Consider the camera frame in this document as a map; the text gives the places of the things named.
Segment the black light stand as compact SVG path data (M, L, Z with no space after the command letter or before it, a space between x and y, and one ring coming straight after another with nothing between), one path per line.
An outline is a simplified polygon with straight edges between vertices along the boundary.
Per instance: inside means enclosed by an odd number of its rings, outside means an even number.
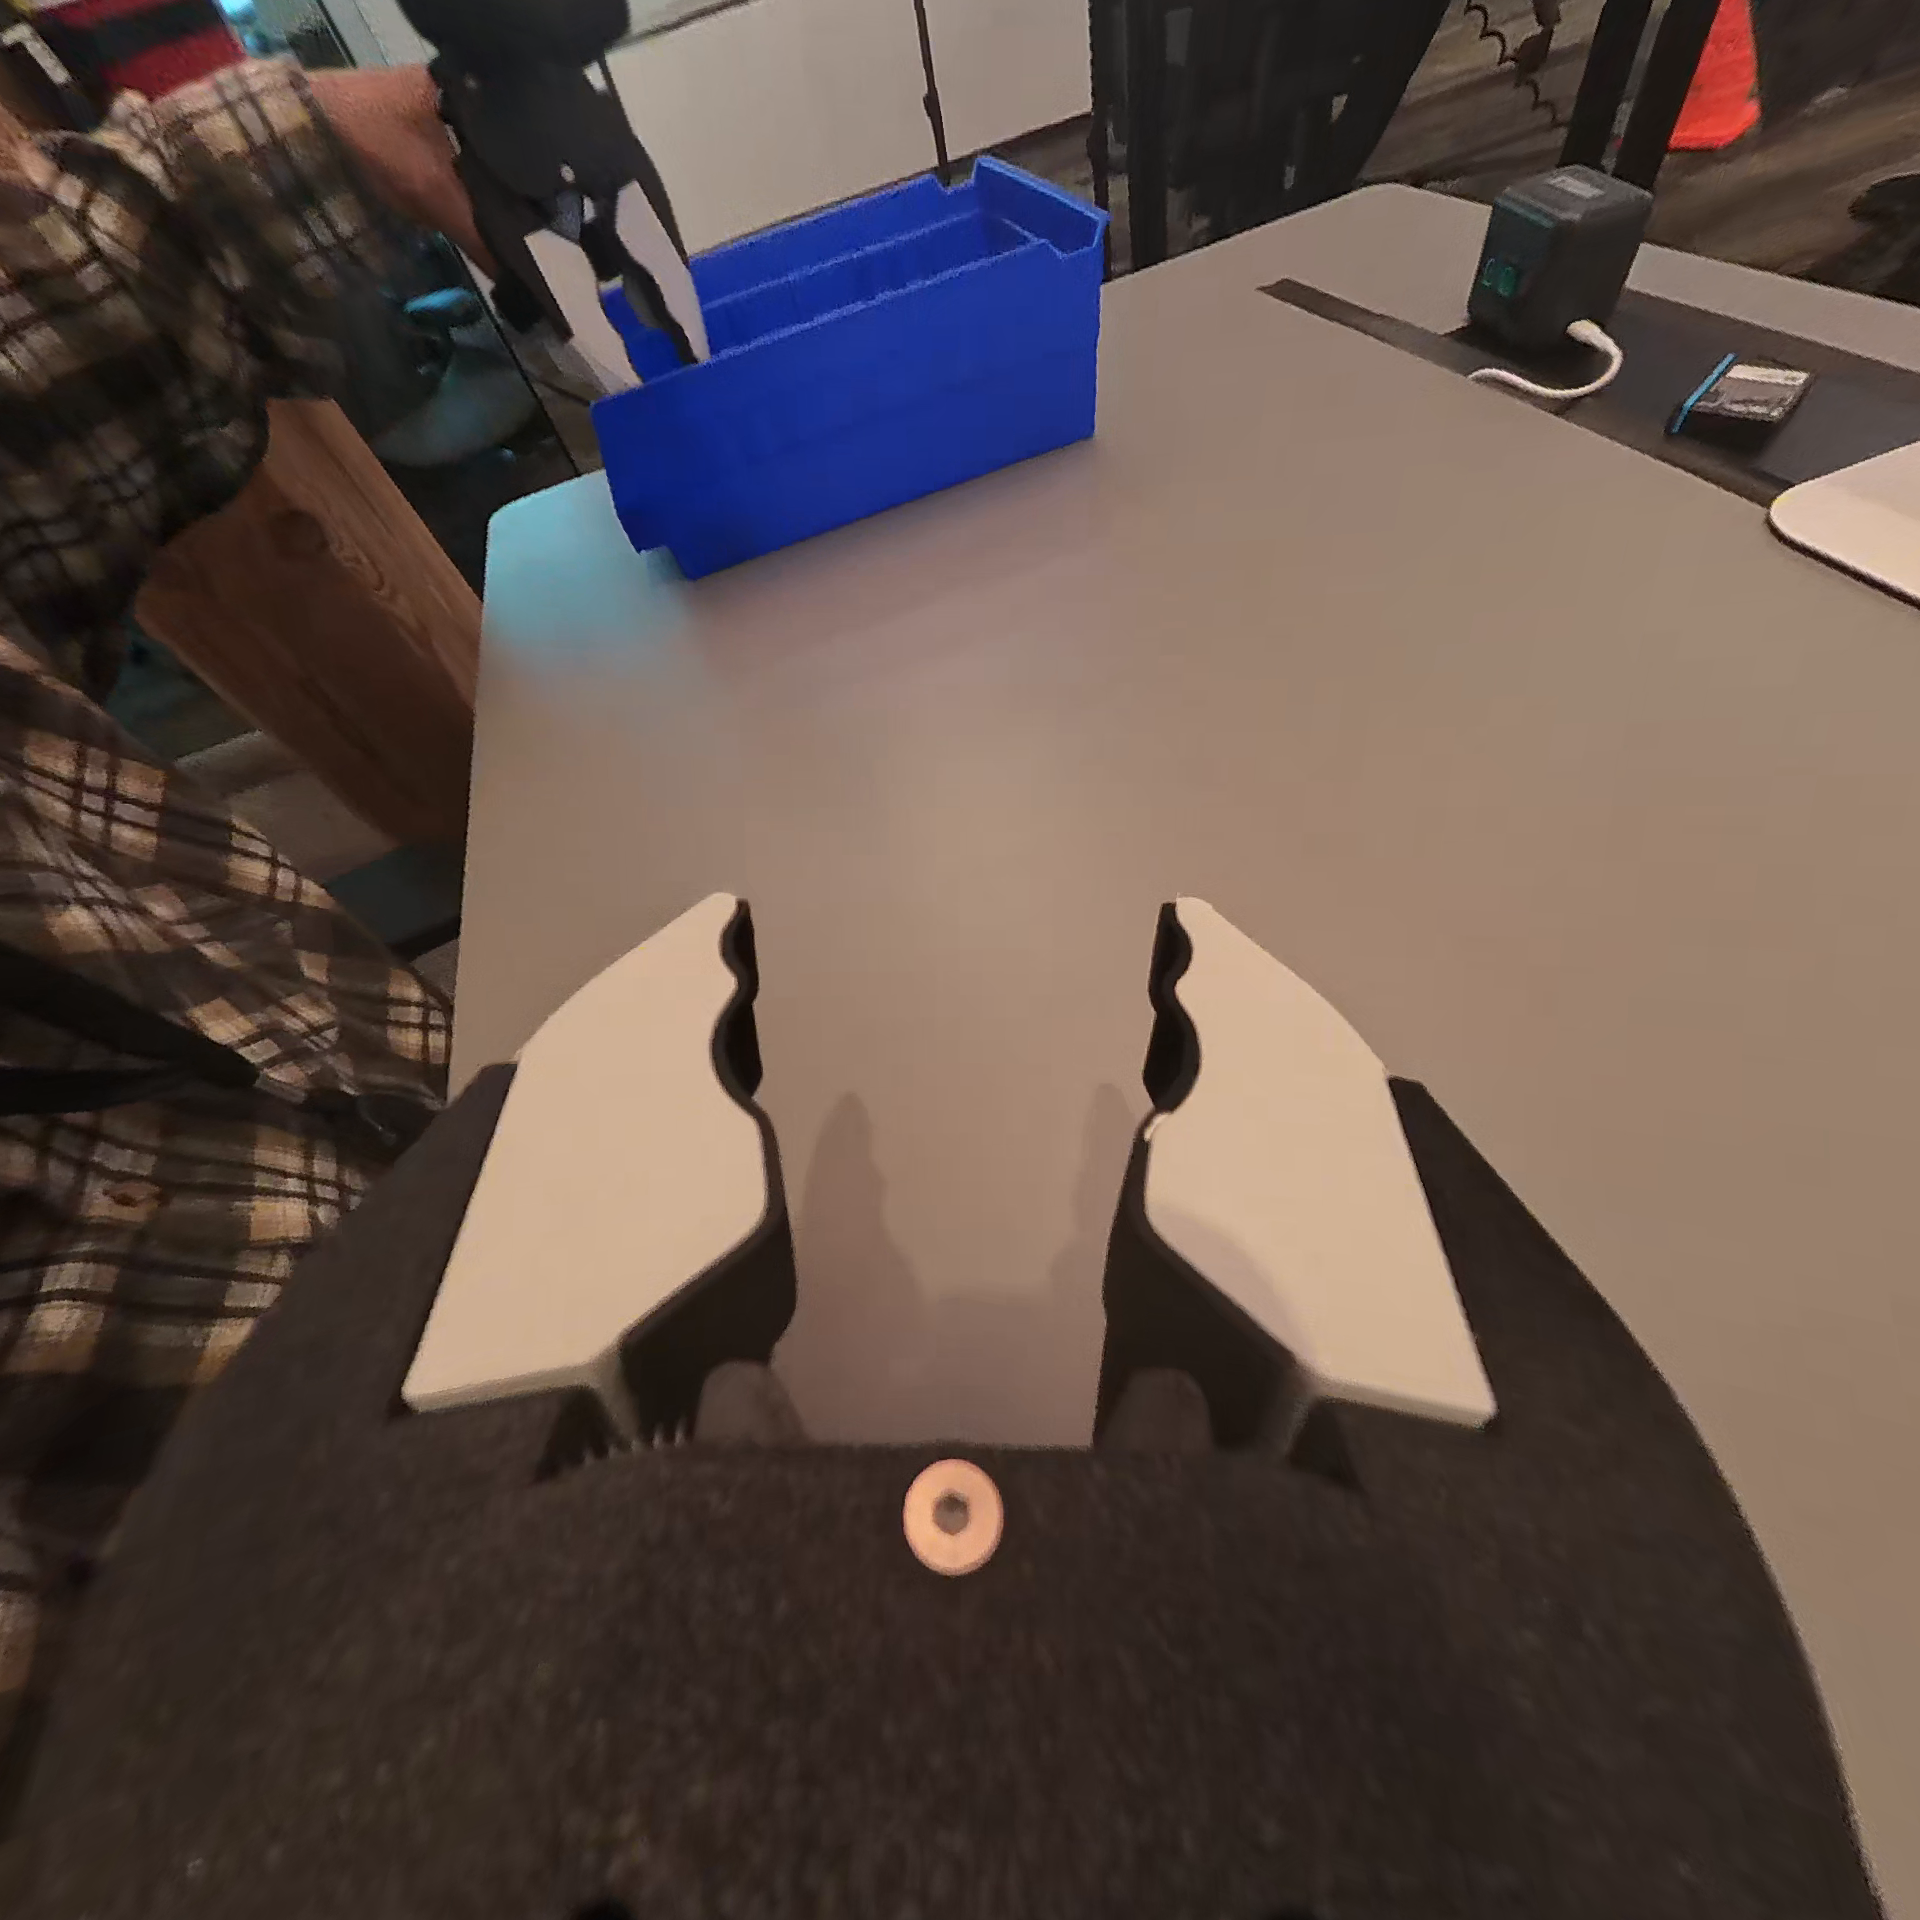
M943 121L943 83L935 83L935 53L933 53L933 5L915 0L915 29L919 29L919 69L925 69L925 121L933 121L933 173L947 187L955 181L955 154L947 154L947 121Z

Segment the blue-edged black box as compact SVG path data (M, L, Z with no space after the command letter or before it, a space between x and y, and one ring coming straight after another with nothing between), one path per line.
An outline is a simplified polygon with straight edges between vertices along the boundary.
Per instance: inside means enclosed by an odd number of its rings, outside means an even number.
M1701 439L1701 449L1733 449L1754 453L1767 449L1794 407L1812 397L1812 373L1800 364L1767 364L1723 353L1673 411L1665 438L1673 439Z

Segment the black power box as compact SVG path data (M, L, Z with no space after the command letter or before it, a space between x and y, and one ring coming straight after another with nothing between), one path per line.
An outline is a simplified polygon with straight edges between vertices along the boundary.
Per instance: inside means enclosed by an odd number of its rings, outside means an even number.
M1507 353L1550 353L1573 321L1607 321L1655 197L1599 167L1553 167L1496 197L1469 321Z

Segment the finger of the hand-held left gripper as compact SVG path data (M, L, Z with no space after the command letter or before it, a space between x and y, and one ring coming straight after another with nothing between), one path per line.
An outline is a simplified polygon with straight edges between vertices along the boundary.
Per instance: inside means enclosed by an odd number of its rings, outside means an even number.
M526 231L521 282L533 291L540 321L574 346L574 358L595 379L600 397L628 397L636 364L606 317L600 291L623 282L628 251L616 224L589 224L584 238L567 231Z
M662 178L623 178L612 187L616 291L675 364L708 364L708 311L689 278L682 231Z

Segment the blue plastic bin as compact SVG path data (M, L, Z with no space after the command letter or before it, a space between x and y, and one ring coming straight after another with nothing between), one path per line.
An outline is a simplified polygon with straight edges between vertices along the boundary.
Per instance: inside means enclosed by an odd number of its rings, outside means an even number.
M606 291L636 389L589 424L636 555L682 575L1098 438L1106 214L973 156L695 251L708 358Z

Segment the grey chair base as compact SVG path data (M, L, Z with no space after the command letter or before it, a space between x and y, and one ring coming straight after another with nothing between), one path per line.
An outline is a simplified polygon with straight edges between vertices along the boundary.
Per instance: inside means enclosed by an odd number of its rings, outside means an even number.
M407 385L384 399L374 438L384 464L458 464L521 439L540 419L487 300L463 282L411 294L394 317L394 353Z

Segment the person's left forearm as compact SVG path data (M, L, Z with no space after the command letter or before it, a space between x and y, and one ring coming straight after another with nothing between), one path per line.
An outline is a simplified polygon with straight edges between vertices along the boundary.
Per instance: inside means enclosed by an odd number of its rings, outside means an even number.
M384 218L312 74L250 58L47 135L4 178L0 264L4 636L53 654L250 489L272 399L331 397Z

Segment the person's left hand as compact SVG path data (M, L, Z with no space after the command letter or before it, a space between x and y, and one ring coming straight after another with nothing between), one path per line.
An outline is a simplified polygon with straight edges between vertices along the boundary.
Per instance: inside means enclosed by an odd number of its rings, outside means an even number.
M394 218L442 231L470 264L496 272L424 67L312 69L308 86Z

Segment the white monitor base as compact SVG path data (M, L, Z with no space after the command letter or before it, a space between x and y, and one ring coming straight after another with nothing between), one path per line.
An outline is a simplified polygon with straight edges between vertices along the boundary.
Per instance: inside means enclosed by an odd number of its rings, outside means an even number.
M1920 449L1906 439L1792 480L1767 505L1767 528L1785 548L1920 606Z

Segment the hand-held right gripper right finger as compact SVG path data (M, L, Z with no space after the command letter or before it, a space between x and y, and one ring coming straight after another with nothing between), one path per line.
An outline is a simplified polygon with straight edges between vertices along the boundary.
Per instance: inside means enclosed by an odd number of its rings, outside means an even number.
M1162 903L1147 1115L1102 1267L1102 1450L1279 1450L1323 1407L1496 1423L1371 1042L1221 909Z

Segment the wooden top desk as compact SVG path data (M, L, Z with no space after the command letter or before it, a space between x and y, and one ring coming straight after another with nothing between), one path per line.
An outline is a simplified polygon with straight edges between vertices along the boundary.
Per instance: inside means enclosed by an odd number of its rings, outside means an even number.
M137 597L228 714L394 844L463 838L483 598L338 399L272 399L266 457Z

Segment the black desk frame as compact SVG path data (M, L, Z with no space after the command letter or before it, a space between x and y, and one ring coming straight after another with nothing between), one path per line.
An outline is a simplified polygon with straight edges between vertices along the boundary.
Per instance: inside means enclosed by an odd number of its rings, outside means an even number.
M1447 0L1092 0L1092 197L1124 181L1124 272L1350 197Z

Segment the red canister with labels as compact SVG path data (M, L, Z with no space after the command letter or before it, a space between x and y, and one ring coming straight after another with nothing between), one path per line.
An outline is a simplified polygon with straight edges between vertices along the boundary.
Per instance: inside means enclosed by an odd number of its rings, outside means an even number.
M239 34L211 0L57 0L37 5L37 34L90 107L114 107L116 96L163 100L250 67Z

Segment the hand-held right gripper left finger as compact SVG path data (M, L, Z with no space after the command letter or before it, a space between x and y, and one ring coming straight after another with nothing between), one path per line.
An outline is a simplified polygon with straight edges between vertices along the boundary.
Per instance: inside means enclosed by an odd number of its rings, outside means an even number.
M584 1389L623 1442L675 1442L719 1364L774 1361L799 1283L753 994L753 912L708 893L538 1023L402 1380L411 1411Z

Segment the orange traffic cone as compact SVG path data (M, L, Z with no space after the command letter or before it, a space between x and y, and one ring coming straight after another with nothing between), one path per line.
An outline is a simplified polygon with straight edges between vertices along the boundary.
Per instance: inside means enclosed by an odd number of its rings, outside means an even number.
M1764 121L1754 5L1719 0L1665 154L1723 154Z

